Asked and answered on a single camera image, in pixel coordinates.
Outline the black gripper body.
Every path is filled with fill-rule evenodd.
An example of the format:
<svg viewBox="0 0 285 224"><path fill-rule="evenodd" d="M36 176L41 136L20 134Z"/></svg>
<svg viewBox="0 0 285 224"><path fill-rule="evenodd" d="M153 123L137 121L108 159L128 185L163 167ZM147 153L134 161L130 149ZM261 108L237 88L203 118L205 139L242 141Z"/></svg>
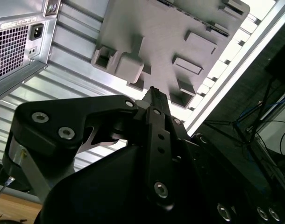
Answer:
<svg viewBox="0 0 285 224"><path fill-rule="evenodd" d="M177 185L180 161L161 147L131 146L63 179L38 224L187 224Z"/></svg>

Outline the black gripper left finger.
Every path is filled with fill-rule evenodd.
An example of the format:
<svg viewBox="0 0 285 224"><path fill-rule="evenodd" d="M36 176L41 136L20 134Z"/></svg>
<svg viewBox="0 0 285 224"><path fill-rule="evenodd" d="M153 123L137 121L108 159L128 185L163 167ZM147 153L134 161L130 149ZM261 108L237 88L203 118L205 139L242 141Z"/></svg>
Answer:
<svg viewBox="0 0 285 224"><path fill-rule="evenodd" d="M157 90L136 102L115 95L20 105L14 114L14 140L26 149L20 166L43 203L63 179L123 148L161 147L172 158Z"/></svg>

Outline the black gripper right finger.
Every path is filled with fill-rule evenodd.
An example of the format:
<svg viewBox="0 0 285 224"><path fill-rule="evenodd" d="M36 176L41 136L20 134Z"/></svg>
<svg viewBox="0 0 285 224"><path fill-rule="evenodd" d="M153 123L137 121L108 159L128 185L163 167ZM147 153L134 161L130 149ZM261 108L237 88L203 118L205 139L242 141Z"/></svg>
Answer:
<svg viewBox="0 0 285 224"><path fill-rule="evenodd" d="M156 91L171 132L172 152L181 157L177 193L190 224L281 224L283 211L259 190L202 134L189 137L172 117L165 94Z"/></svg>

